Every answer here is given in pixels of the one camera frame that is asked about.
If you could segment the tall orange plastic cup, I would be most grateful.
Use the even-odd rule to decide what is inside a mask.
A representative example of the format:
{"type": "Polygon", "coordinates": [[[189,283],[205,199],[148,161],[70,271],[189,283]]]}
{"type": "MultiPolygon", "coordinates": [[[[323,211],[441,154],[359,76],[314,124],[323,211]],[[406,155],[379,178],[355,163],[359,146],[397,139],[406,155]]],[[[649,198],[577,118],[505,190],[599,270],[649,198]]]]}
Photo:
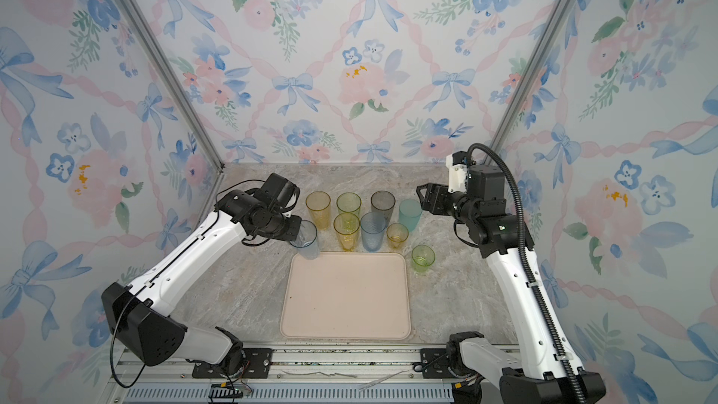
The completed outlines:
{"type": "Polygon", "coordinates": [[[327,230],[331,224],[331,196],[324,191],[315,191],[307,196],[305,203],[317,229],[327,230]]]}

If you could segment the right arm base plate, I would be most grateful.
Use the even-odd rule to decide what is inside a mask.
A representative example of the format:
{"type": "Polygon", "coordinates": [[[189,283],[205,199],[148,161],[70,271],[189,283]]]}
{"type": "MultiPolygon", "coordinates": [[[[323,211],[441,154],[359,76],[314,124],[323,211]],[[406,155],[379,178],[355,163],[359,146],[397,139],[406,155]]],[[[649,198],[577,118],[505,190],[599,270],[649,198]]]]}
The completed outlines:
{"type": "Polygon", "coordinates": [[[424,379],[458,380],[463,378],[458,360],[459,355],[454,349],[423,348],[420,350],[420,361],[414,369],[424,379]]]}

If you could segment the tall yellow plastic cup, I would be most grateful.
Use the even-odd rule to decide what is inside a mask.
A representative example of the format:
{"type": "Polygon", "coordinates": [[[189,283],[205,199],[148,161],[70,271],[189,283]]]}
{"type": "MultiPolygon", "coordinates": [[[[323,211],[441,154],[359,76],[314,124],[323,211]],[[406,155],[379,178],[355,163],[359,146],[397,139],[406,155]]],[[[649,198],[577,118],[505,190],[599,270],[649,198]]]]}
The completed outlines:
{"type": "Polygon", "coordinates": [[[360,220],[350,212],[340,213],[334,220],[334,230],[340,248],[345,252],[352,252],[360,235],[360,220]]]}

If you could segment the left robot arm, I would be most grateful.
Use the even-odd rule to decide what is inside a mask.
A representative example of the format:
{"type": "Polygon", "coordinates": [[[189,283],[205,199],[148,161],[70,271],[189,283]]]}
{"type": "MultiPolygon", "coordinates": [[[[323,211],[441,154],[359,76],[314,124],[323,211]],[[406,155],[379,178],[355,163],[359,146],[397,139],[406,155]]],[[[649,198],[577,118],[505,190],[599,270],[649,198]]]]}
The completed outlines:
{"type": "Polygon", "coordinates": [[[300,189],[272,173],[221,191],[207,218],[170,254],[127,285],[114,282],[101,295],[112,343],[121,342],[145,367],[174,357],[205,364],[229,380],[248,360],[242,341],[226,329],[188,327],[172,316],[193,284],[229,249],[268,241],[295,241],[300,189]]]}

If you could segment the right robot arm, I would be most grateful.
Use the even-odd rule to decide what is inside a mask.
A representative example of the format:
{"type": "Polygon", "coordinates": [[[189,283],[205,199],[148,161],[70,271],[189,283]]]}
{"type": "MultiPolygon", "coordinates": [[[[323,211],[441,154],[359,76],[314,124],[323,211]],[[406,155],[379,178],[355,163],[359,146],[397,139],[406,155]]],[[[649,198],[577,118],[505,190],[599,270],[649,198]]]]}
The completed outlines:
{"type": "Polygon", "coordinates": [[[477,373],[505,403],[597,403],[604,398],[600,374],[584,368],[557,322],[533,241],[525,224],[506,212],[505,198],[471,198],[437,183],[416,191],[424,211],[451,216],[467,227],[497,279],[519,342],[521,359],[515,361],[483,337],[455,334],[447,345],[450,365],[477,373]]]}

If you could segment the tall green plastic cup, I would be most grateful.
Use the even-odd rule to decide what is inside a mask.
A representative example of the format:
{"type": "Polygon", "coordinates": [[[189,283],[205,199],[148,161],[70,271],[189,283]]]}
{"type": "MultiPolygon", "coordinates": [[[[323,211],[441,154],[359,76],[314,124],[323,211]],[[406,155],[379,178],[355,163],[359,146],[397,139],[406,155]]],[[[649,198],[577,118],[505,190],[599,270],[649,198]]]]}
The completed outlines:
{"type": "Polygon", "coordinates": [[[358,194],[347,192],[337,198],[338,213],[351,213],[359,217],[362,208],[362,199],[358,194]]]}

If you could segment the light blue plastic cup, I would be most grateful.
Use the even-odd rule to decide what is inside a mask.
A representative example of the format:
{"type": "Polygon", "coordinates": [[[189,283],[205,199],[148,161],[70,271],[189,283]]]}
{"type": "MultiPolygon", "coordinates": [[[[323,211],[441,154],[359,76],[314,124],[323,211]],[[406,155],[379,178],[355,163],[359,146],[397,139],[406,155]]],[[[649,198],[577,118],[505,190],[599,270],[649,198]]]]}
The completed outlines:
{"type": "Polygon", "coordinates": [[[320,255],[319,231],[312,221],[301,222],[297,238],[290,241],[297,252],[308,260],[314,260],[320,255]]]}

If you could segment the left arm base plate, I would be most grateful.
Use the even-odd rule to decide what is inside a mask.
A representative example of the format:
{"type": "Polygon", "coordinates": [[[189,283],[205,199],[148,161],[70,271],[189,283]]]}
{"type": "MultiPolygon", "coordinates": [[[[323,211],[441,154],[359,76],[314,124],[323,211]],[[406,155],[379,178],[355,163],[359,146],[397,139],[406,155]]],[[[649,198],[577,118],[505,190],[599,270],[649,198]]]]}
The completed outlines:
{"type": "Polygon", "coordinates": [[[231,352],[228,359],[218,365],[198,362],[194,365],[193,379],[267,379],[274,351],[270,348],[243,348],[231,352]]]}

